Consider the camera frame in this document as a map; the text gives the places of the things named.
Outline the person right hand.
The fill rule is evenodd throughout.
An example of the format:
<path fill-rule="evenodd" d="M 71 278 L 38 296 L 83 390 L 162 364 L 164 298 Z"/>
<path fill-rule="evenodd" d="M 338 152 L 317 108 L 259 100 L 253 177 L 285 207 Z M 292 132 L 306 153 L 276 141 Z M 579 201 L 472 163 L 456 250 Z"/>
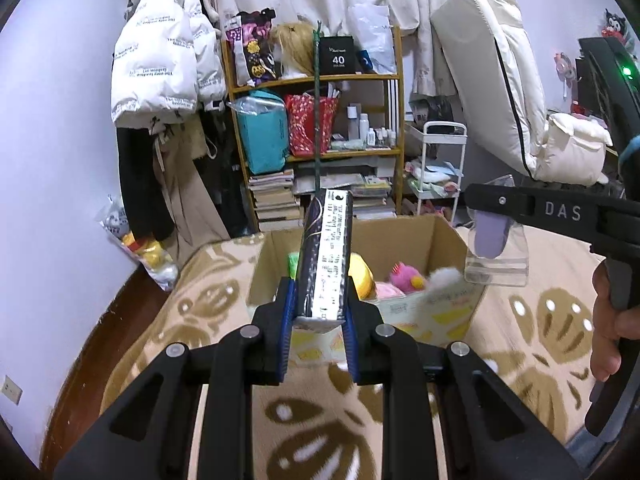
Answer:
<path fill-rule="evenodd" d="M 590 367 L 594 378 L 606 382 L 618 372 L 622 357 L 618 350 L 620 338 L 638 340 L 640 335 L 639 308 L 617 311 L 611 304 L 608 269 L 601 262 L 592 276 L 597 298 L 593 305 L 592 353 Z"/>

